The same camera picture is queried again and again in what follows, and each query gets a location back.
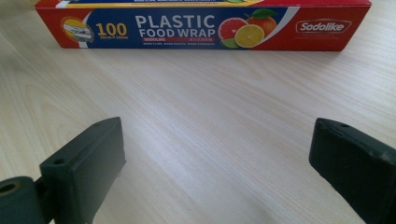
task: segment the red box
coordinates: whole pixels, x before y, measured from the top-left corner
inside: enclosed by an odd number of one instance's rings
[[[342,50],[369,0],[41,0],[63,48]]]

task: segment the dark green plastic part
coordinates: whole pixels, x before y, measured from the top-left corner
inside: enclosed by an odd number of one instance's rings
[[[395,149],[344,123],[318,119],[309,161],[366,223],[396,223]]]
[[[92,223],[125,162],[120,118],[97,122],[42,162],[35,183],[0,182],[0,223]]]

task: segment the light wood surface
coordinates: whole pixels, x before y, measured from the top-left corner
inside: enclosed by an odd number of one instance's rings
[[[120,116],[127,164],[94,223],[363,223],[309,165],[316,118],[396,147],[394,0],[342,52],[61,49],[0,2],[0,179]]]

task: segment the lime image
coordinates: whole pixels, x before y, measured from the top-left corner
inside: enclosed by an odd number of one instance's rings
[[[253,48],[264,39],[264,30],[254,24],[242,26],[235,34],[235,43],[242,48]]]
[[[220,44],[228,49],[239,48],[239,46],[236,44],[234,38],[220,40]]]

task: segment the grapefruit image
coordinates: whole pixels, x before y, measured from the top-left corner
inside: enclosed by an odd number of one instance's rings
[[[236,31],[242,26],[247,25],[248,22],[241,18],[229,18],[221,23],[218,34],[220,39],[231,39],[235,37]]]

